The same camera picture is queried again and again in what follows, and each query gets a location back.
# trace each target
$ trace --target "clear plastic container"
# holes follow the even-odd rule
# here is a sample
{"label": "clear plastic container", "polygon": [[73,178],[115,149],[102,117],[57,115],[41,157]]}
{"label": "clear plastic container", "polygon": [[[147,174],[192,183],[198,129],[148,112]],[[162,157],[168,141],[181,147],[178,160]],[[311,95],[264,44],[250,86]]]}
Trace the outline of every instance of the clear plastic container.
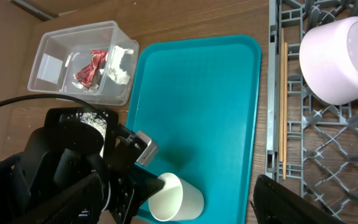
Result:
{"label": "clear plastic container", "polygon": [[[91,90],[75,75],[91,63],[92,50],[108,51],[97,87]],[[89,103],[124,105],[129,97],[139,45],[114,21],[57,30],[44,34],[35,56],[29,91],[60,93]]]}

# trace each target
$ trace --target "dishwasher rack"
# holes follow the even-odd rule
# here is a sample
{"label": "dishwasher rack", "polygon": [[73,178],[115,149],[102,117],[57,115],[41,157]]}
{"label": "dishwasher rack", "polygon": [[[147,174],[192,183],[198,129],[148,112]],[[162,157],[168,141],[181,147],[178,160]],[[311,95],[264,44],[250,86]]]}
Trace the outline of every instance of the dishwasher rack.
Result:
{"label": "dishwasher rack", "polygon": [[[292,148],[298,151],[300,159],[287,163],[287,177],[300,181],[300,191],[296,192],[300,196],[309,198],[332,216],[347,221],[342,216],[347,204],[358,206],[358,184],[354,184],[358,180],[352,181],[352,175],[347,175],[347,172],[356,172],[353,176],[358,176],[358,100],[341,106],[320,100],[307,87],[296,61],[299,60],[300,42],[310,29],[343,17],[358,16],[358,0],[269,0],[269,4],[265,174],[283,182],[283,164],[278,158],[280,38],[282,27],[291,27],[292,31],[297,30],[300,38],[299,42],[288,44],[288,63],[297,67],[288,75],[288,98],[297,98],[288,100],[288,109],[299,113],[299,118],[288,118],[287,135],[288,141],[296,143]],[[308,176],[313,169],[317,171]],[[330,184],[333,194],[337,194],[336,191],[343,194],[327,199],[326,183]]]}

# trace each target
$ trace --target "robotic arm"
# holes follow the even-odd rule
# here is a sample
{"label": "robotic arm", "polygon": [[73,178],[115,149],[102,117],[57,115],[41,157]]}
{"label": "robotic arm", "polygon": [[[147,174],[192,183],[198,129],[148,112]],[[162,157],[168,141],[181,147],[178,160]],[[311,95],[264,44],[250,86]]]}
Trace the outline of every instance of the robotic arm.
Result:
{"label": "robotic arm", "polygon": [[102,136],[75,116],[83,113],[92,111],[51,109],[24,152],[0,162],[0,223],[97,223],[107,209],[126,224],[162,189],[141,167],[158,151],[151,138],[118,124],[110,110]]}

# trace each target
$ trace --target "red wrapper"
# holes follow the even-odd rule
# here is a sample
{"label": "red wrapper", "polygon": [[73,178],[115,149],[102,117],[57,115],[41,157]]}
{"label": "red wrapper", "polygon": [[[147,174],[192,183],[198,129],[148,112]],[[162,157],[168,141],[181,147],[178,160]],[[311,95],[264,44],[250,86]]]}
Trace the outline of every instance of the red wrapper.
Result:
{"label": "red wrapper", "polygon": [[100,65],[106,61],[107,51],[92,50],[91,64],[81,69],[75,78],[86,88],[91,88],[94,80],[95,73]]}

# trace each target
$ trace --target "wooden chopstick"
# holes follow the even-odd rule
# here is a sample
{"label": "wooden chopstick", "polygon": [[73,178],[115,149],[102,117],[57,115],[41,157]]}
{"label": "wooden chopstick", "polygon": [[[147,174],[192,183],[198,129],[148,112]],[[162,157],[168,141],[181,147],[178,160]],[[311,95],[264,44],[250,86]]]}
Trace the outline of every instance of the wooden chopstick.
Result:
{"label": "wooden chopstick", "polygon": [[283,156],[283,137],[284,137],[284,28],[281,28],[281,57],[280,57],[280,124],[278,140],[278,159],[284,161]]}
{"label": "wooden chopstick", "polygon": [[287,115],[288,115],[288,102],[287,102],[287,95],[288,95],[288,43],[284,44],[284,145],[283,145],[283,155],[284,155],[284,162],[283,162],[283,179],[287,178]]}

